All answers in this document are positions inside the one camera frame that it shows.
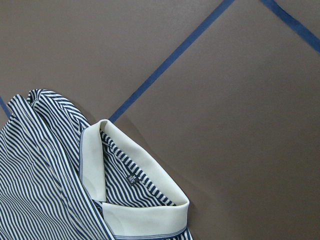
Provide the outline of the blue white striped polo shirt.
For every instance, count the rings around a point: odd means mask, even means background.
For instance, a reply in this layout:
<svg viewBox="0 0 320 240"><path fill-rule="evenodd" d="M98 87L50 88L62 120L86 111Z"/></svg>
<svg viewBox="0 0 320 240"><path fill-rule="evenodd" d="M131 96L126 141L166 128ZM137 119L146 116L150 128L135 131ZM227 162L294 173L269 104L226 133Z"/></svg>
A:
<svg viewBox="0 0 320 240"><path fill-rule="evenodd" d="M3 240L190 240L189 200L109 120L46 89L15 95L0 131Z"/></svg>

